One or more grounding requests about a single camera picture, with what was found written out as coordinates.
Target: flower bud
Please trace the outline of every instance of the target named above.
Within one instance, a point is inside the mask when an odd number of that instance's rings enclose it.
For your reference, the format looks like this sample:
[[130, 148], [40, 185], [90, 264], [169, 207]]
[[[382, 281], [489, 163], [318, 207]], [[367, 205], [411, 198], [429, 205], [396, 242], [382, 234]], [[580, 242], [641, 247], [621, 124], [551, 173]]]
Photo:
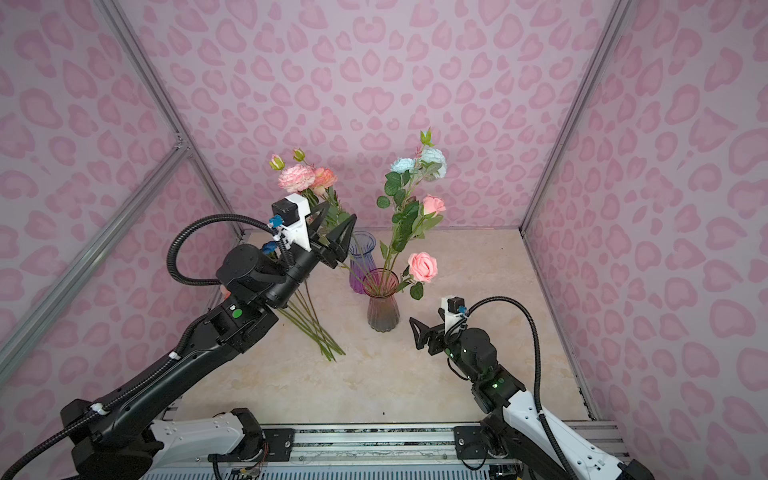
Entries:
[[270, 167], [272, 167], [272, 170], [280, 171], [283, 168], [285, 168], [286, 163], [283, 161], [282, 158], [280, 158], [280, 155], [273, 154], [272, 160], [270, 160]]

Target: flower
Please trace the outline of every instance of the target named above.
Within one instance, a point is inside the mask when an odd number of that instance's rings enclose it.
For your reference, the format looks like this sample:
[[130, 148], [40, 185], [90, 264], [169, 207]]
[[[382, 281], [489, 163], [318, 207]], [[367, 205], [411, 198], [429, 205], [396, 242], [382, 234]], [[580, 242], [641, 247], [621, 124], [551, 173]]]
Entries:
[[437, 259], [429, 253], [411, 253], [408, 257], [409, 272], [419, 282], [431, 282], [437, 276]]
[[319, 167], [315, 169], [315, 181], [310, 185], [310, 188], [315, 195], [322, 195], [326, 192], [326, 188], [336, 183], [338, 179], [330, 168]]
[[445, 155], [443, 155], [438, 148], [427, 147], [422, 150], [421, 160], [424, 162], [442, 164], [440, 169], [437, 170], [437, 174], [435, 174], [435, 176], [437, 178], [443, 178], [445, 176], [448, 166], [445, 161]]
[[433, 197], [432, 195], [427, 195], [424, 197], [424, 214], [436, 214], [438, 212], [444, 212], [445, 211], [445, 204], [442, 200], [440, 200], [437, 197]]
[[278, 154], [272, 154], [272, 160], [270, 160], [270, 167], [272, 170], [280, 171], [286, 167], [286, 163], [280, 158]]
[[399, 174], [404, 174], [406, 170], [413, 170], [416, 161], [412, 158], [398, 158], [397, 161], [392, 164], [392, 171]]
[[296, 165], [283, 170], [277, 186], [286, 189], [289, 194], [305, 190], [311, 184], [315, 183], [315, 171], [304, 164]]

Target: purple vase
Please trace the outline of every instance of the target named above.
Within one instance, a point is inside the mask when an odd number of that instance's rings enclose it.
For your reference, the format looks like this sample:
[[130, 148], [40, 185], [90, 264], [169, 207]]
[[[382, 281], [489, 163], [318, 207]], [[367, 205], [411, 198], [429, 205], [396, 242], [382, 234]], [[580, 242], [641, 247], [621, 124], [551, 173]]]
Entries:
[[349, 242], [349, 286], [361, 295], [366, 294], [362, 286], [369, 272], [376, 269], [373, 261], [373, 249], [376, 248], [376, 238], [364, 230], [355, 230], [352, 241]]

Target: beige tabletop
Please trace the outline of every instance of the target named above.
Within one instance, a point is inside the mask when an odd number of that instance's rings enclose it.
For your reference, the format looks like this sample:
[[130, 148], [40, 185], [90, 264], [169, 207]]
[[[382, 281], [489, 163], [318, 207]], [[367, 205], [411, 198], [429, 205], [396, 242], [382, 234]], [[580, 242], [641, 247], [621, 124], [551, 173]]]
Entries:
[[[389, 231], [373, 231], [389, 242]], [[310, 292], [320, 322], [346, 351], [328, 362], [317, 345], [292, 323], [280, 320], [245, 354], [221, 366], [184, 394], [176, 420], [210, 417], [247, 407], [261, 423], [464, 422], [483, 417], [445, 354], [416, 350], [410, 316], [428, 326], [440, 322], [443, 296], [462, 296], [467, 305], [487, 296], [511, 296], [533, 315], [541, 340], [541, 401], [563, 420], [588, 419], [576, 382], [552, 323], [525, 247], [516, 230], [434, 230], [413, 240], [398, 260], [427, 251], [439, 274], [424, 298], [397, 294], [400, 324], [379, 333], [366, 321], [368, 298], [355, 293], [343, 269], [319, 265]], [[376, 248], [377, 265], [382, 265]], [[485, 329], [499, 362], [529, 389], [534, 360], [531, 330], [512, 305], [490, 303], [472, 315], [470, 326]]]

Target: glass vase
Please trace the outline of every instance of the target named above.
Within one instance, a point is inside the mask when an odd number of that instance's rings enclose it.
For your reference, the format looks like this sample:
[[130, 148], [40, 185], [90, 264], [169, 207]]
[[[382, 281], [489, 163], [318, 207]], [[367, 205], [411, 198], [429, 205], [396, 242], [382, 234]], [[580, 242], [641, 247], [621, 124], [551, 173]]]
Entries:
[[357, 293], [364, 295], [366, 289], [362, 282], [369, 272], [376, 269], [373, 251], [376, 248], [376, 238], [364, 230], [355, 230], [352, 241], [349, 242], [349, 286]]
[[395, 300], [399, 279], [391, 270], [377, 268], [366, 275], [363, 287], [368, 302], [368, 324], [377, 332], [388, 332], [400, 321], [400, 309]]

